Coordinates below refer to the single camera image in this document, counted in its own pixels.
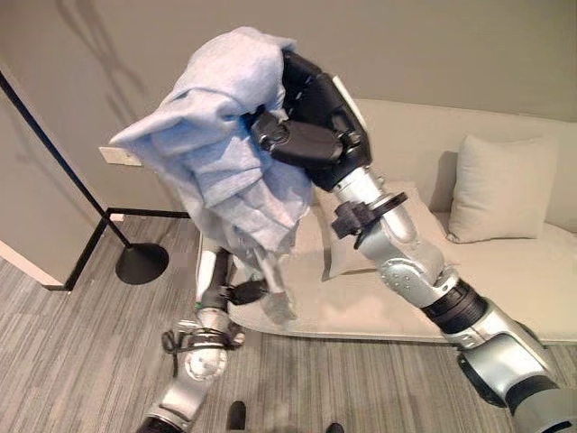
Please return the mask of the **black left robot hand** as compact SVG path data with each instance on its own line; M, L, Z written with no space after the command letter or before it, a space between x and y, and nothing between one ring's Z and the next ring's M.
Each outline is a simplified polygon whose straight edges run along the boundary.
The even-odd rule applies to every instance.
M211 287L218 288L226 284L230 269L231 254L228 251L220 247L202 247L196 268L196 300L200 301L203 294Z

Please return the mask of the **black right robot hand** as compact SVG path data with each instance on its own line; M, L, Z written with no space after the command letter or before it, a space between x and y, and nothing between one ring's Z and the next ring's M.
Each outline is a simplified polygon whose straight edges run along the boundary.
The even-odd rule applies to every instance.
M265 152L301 168L320 189L332 190L354 170L372 162L368 133L334 77L294 51L282 51L285 96L280 120L260 105L242 116Z

